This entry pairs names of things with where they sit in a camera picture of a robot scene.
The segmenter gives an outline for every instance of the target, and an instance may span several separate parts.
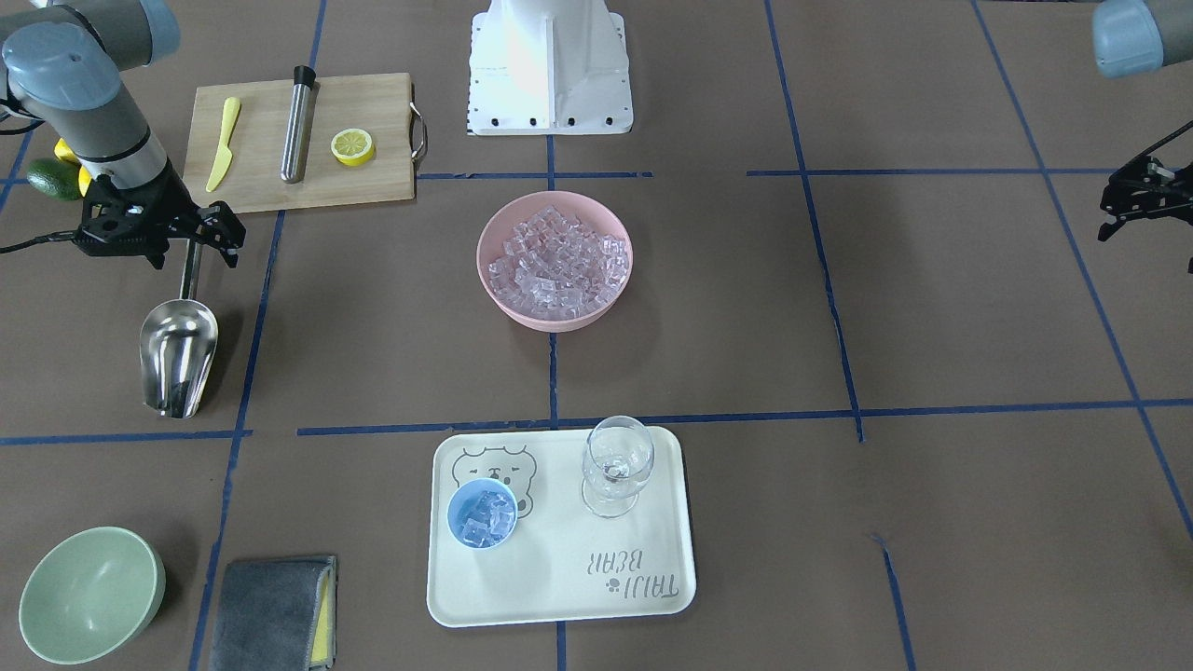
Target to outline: bowl of ice cubes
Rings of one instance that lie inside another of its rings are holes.
[[[481,284],[511,319],[536,331],[587,326],[630,281],[633,247],[622,221],[570,191],[523,196],[493,215],[476,246]]]
[[[497,547],[514,533],[517,524],[518,499],[501,480],[469,480],[447,503],[447,528],[465,547]]]

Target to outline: white tray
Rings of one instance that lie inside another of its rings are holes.
[[[435,450],[427,610],[444,627],[670,615],[696,596],[696,562],[679,441],[651,426],[655,469],[623,517],[580,498],[587,430],[463,433]],[[456,488],[496,474],[519,499],[518,525],[490,549],[462,546],[446,524]]]

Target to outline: lemon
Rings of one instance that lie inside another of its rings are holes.
[[[54,146],[54,155],[60,161],[79,165],[79,156],[74,155],[74,149],[67,146],[67,141],[61,137],[58,137],[58,143]]]
[[[58,201],[78,201],[79,173],[75,166],[57,159],[37,159],[25,168],[29,185]]]
[[[359,128],[347,128],[332,138],[332,155],[346,166],[369,162],[375,154],[372,135]]]
[[[79,166],[79,192],[86,196],[88,186],[91,186],[91,172],[86,167]]]

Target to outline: tabletop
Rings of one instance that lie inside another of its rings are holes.
[[[205,670],[225,565],[314,554],[340,560],[341,671],[1188,666],[1193,230],[1096,234],[1109,174],[1193,116],[1193,66],[1104,79],[1089,4],[607,5],[632,130],[477,137],[483,0],[171,2],[180,49],[122,76],[175,166],[198,87],[304,63],[409,73],[428,153],[412,201],[241,216],[239,266],[200,270],[220,341],[186,420],[142,405],[137,356],[181,245],[161,271],[0,258],[6,669],[50,667],[20,592],[97,525],[167,573],[97,670]],[[56,140],[0,137],[0,242],[78,222],[24,179]],[[570,333],[509,320],[475,267],[489,217],[545,190],[633,245],[623,296]],[[613,414],[682,445],[692,604],[437,624],[437,447]]]

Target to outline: bear face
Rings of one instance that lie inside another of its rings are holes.
[[[463,485],[478,478],[501,480],[518,499],[518,517],[530,515],[534,499],[530,494],[531,479],[538,470],[534,455],[526,451],[526,445],[511,450],[500,448],[464,448],[451,467],[451,476],[456,485]]]

